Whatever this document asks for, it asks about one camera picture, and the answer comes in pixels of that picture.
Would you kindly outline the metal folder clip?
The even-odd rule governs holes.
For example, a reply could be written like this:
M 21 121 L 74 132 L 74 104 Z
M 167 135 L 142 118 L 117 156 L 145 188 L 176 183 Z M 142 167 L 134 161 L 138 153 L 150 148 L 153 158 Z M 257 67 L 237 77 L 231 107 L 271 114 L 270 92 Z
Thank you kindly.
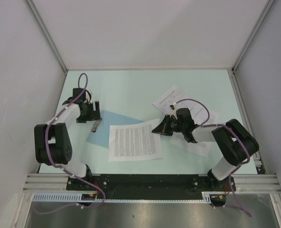
M 99 127 L 101 121 L 102 121 L 101 119 L 100 119 L 100 120 L 97 120 L 97 121 L 93 124 L 93 127 L 92 127 L 92 129 L 91 129 L 91 132 L 95 133 L 95 132 L 97 131 L 97 129 L 98 129 L 98 127 Z

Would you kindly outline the blue clipboard folder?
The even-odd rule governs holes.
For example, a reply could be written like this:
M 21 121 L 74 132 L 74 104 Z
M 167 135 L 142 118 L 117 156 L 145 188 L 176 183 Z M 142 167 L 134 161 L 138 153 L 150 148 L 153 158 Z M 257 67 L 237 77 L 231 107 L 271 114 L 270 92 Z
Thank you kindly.
M 109 132 L 111 125 L 130 125 L 142 123 L 142 120 L 129 116 L 113 113 L 107 110 L 101 111 L 101 123 L 96 132 L 90 132 L 86 142 L 95 144 L 104 148 L 109 147 Z

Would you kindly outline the table form paper sheet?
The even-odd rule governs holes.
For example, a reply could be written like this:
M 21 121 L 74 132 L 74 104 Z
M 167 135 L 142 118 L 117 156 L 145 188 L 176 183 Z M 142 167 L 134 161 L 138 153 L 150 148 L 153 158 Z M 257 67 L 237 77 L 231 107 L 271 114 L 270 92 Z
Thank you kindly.
M 172 114 L 174 111 L 170 106 L 180 108 L 188 108 L 195 123 L 201 124 L 206 121 L 208 114 L 206 109 L 199 103 L 191 101 L 189 95 L 183 92 L 176 85 L 172 86 L 160 98 L 152 103 L 163 114 Z

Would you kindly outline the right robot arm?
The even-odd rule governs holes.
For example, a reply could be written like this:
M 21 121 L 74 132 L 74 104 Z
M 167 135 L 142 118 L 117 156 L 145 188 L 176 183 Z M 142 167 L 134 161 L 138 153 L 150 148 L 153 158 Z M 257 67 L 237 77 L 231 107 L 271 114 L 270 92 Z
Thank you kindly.
M 177 109 L 174 115 L 165 115 L 151 132 L 164 136 L 181 133 L 187 143 L 215 142 L 222 158 L 207 173 L 207 184 L 212 190 L 220 190 L 225 180 L 259 151 L 257 140 L 238 120 L 231 119 L 225 124 L 198 125 L 188 108 Z

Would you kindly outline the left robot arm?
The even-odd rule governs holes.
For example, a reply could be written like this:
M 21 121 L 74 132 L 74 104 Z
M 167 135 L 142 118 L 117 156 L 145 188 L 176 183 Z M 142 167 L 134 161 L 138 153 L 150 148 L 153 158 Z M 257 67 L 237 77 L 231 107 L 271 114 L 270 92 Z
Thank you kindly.
M 92 132 L 96 132 L 101 120 L 99 101 L 92 102 L 92 93 L 88 90 L 74 88 L 72 96 L 63 102 L 58 114 L 45 124 L 34 127 L 37 162 L 63 170 L 77 179 L 79 187 L 90 189 L 94 183 L 91 169 L 73 157 L 68 130 L 73 123 L 95 121 Z

